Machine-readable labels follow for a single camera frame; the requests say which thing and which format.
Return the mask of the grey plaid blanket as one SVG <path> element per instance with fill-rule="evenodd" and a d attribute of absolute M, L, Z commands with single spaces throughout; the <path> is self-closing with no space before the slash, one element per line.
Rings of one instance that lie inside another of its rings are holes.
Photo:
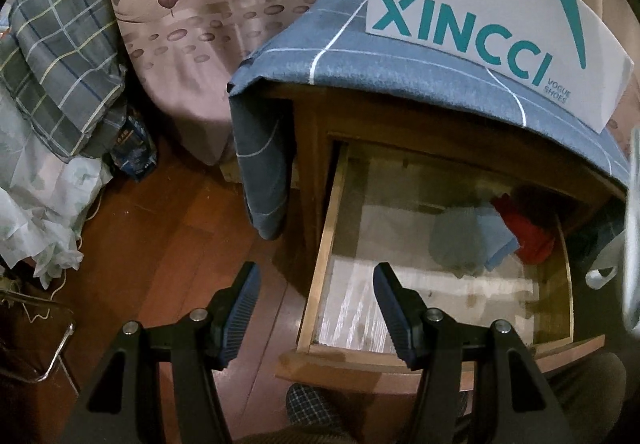
<path fill-rule="evenodd" d="M 126 121 L 111 0 L 13 0 L 1 87 L 55 155 L 101 158 Z"/>

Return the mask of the metal frame chair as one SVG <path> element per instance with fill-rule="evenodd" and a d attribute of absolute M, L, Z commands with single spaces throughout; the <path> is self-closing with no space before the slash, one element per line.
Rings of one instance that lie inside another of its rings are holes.
<path fill-rule="evenodd" d="M 62 372 L 76 396 L 79 386 L 65 352 L 76 332 L 73 311 L 62 303 L 1 291 L 1 378 L 43 383 Z"/>

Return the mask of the wooden open drawer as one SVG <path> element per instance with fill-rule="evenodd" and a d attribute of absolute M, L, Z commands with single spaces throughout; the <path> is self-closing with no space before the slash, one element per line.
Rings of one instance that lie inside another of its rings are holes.
<path fill-rule="evenodd" d="M 466 276 L 436 262 L 436 219 L 518 188 L 508 175 L 454 160 L 372 144 L 343 146 L 335 167 L 314 277 L 296 348 L 279 358 L 279 378 L 367 394 L 410 395 L 419 375 L 398 358 L 373 291 L 386 262 L 402 286 L 460 323 L 508 321 L 544 372 L 580 360 L 605 338 L 574 338 L 572 273 L 558 239 L 547 260 L 507 256 Z"/>

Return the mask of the checked slipper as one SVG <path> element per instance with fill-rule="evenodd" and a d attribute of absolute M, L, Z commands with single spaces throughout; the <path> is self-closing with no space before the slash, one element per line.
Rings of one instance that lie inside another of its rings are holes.
<path fill-rule="evenodd" d="M 294 383 L 285 396 L 288 422 L 292 426 L 340 428 L 342 420 L 327 390 Z"/>

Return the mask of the red garment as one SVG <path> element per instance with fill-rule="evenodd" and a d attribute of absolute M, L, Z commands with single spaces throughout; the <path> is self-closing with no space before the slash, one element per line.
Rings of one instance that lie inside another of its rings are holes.
<path fill-rule="evenodd" d="M 518 242 L 515 254 L 523 264 L 539 265 L 549 259 L 555 244 L 555 234 L 552 230 L 535 224 L 506 193 L 491 198 L 490 204 L 514 234 Z"/>

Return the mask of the white Xincci shoe box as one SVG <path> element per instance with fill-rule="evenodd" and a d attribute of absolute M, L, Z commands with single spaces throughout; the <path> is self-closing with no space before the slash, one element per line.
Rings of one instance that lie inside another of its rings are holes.
<path fill-rule="evenodd" d="M 582 0 L 368 0 L 366 30 L 478 63 L 595 132 L 605 128 L 634 71 Z"/>

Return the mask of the white floral crumpled fabric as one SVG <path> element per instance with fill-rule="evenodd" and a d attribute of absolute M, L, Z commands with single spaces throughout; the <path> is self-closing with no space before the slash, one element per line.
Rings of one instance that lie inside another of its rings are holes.
<path fill-rule="evenodd" d="M 2 89 L 1 257 L 9 267 L 33 260 L 44 288 L 66 269 L 78 269 L 88 208 L 111 178 L 100 159 L 58 159 Z"/>

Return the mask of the blue folded garment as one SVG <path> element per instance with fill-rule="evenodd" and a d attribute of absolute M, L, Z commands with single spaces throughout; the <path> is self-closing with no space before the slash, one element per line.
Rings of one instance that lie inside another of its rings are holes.
<path fill-rule="evenodd" d="M 520 247 L 502 216 L 488 202 L 449 208 L 435 216 L 428 251 L 458 276 L 493 271 Z"/>

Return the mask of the blue checked cloth cover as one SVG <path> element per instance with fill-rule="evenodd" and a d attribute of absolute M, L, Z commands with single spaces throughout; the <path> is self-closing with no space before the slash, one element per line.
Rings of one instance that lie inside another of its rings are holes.
<path fill-rule="evenodd" d="M 521 127 L 550 139 L 626 186 L 630 166 L 608 132 L 494 70 L 432 48 L 367 34 L 366 0 L 318 0 L 245 58 L 228 84 L 245 204 L 265 239 L 286 223 L 295 157 L 293 110 L 262 87 L 293 83 L 370 90 Z"/>

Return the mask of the dark blue package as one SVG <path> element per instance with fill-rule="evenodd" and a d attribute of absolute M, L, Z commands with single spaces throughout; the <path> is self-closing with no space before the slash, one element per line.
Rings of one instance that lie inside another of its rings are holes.
<path fill-rule="evenodd" d="M 110 158 L 117 170 L 136 182 L 151 174 L 157 167 L 157 149 L 145 126 L 128 115 L 119 130 Z"/>

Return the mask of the white lace bra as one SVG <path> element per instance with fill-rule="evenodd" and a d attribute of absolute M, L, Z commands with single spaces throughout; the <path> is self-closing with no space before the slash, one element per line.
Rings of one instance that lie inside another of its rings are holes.
<path fill-rule="evenodd" d="M 625 330 L 639 338 L 639 129 L 630 138 L 630 177 L 623 231 L 598 254 L 585 276 L 586 285 L 600 290 L 620 282 L 620 310 Z"/>

